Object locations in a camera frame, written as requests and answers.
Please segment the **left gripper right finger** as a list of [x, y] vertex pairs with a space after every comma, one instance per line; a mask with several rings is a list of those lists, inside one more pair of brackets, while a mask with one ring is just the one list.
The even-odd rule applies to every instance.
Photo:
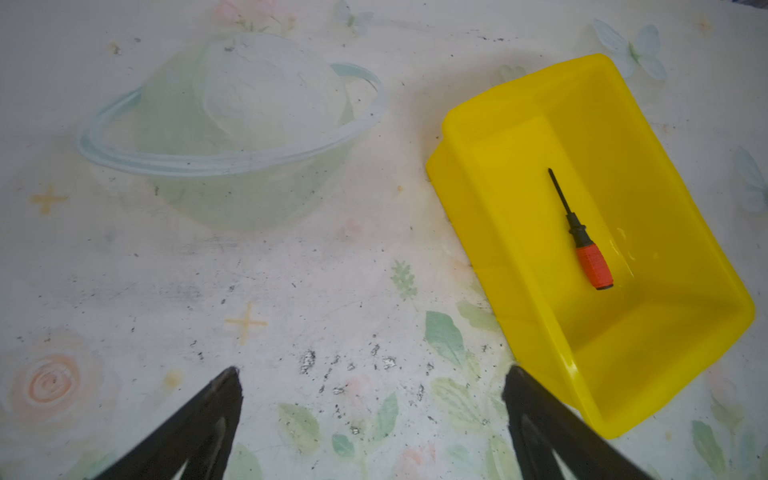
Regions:
[[524, 479], [561, 479], [564, 463], [577, 479], [647, 479], [522, 367], [514, 365], [502, 398]]

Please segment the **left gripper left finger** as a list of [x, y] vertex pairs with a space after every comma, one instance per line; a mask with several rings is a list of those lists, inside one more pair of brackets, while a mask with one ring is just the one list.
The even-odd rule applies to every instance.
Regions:
[[231, 366], [97, 477], [101, 480], [223, 478], [242, 404], [239, 370]]

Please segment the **red handled small screwdriver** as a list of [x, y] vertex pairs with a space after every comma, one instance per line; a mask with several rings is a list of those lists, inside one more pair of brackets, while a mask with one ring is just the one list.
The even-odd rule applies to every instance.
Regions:
[[554, 171], [551, 168], [548, 168], [547, 171], [565, 209], [566, 221], [569, 226], [568, 232], [574, 241], [577, 260], [582, 271], [596, 290], [612, 288], [614, 285], [613, 276], [602, 252], [598, 245], [590, 238], [586, 226], [581, 223], [576, 213], [571, 210]]

